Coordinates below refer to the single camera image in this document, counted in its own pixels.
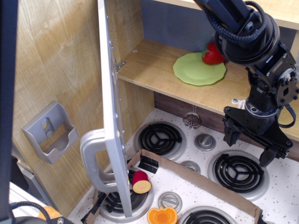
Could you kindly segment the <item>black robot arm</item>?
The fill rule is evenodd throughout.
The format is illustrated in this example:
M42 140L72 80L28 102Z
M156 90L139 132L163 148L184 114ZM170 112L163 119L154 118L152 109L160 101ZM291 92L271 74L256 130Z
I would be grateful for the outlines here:
M259 162L268 166L285 158L292 141L278 119L299 98L295 60L280 40L276 21L253 1L199 0L197 5L215 29L216 47L229 61L248 71L250 94L244 109L224 108L224 140L233 145L244 134L264 147Z

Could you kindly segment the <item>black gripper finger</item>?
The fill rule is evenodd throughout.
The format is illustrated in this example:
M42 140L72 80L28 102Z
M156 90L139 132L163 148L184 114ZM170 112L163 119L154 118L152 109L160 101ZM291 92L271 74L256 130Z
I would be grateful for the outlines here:
M267 167L275 158L279 159L284 156L284 152L276 146L269 146L262 152L259 162L261 167Z
M231 147L233 146L237 140L239 140L241 136L241 132L235 128L231 127L228 124L224 125L224 141Z

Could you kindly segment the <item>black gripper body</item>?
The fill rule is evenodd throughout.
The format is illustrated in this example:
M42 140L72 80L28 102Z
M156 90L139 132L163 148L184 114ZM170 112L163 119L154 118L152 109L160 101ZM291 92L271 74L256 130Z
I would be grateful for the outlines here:
M244 134L263 145L265 148L276 146L284 154L289 153L292 148L292 141L282 132L275 116L259 117L247 110L227 106L224 108L225 116L223 123L237 128Z

